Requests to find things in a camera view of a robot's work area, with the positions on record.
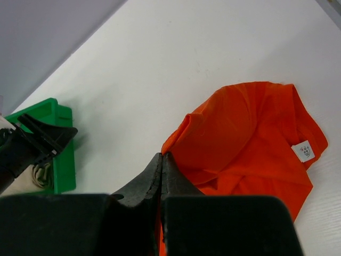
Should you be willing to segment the orange t shirt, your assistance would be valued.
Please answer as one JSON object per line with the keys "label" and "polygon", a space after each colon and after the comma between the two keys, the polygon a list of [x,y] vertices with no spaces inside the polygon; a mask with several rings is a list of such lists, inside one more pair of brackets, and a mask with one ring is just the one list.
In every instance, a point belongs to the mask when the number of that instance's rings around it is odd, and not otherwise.
{"label": "orange t shirt", "polygon": [[166,200],[166,255],[302,255],[293,222],[328,141],[292,84],[217,90],[164,142],[199,196]]}

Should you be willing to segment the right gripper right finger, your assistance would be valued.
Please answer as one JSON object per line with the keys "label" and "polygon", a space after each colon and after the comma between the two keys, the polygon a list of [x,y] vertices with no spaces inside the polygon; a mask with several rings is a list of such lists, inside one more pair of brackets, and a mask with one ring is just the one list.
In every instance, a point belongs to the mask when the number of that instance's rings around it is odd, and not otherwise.
{"label": "right gripper right finger", "polygon": [[160,240],[159,255],[166,254],[165,244],[165,203],[169,196],[204,195],[178,168],[174,156],[168,152],[163,155],[160,196]]}

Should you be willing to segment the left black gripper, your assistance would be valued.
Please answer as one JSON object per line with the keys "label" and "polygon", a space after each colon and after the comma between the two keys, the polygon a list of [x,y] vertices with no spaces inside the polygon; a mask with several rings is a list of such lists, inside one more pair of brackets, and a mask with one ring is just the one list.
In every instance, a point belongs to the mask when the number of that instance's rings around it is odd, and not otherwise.
{"label": "left black gripper", "polygon": [[46,124],[28,114],[18,121],[31,132],[1,129],[1,192],[29,165],[49,162],[61,154],[78,133],[75,127]]}

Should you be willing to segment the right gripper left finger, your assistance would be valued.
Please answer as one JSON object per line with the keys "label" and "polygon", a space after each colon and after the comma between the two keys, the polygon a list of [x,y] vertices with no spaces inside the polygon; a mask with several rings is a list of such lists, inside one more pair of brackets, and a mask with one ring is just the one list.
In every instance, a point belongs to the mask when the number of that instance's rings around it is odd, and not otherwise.
{"label": "right gripper left finger", "polygon": [[127,255],[159,255],[162,165],[162,154],[155,154],[139,175],[112,194],[115,241]]}

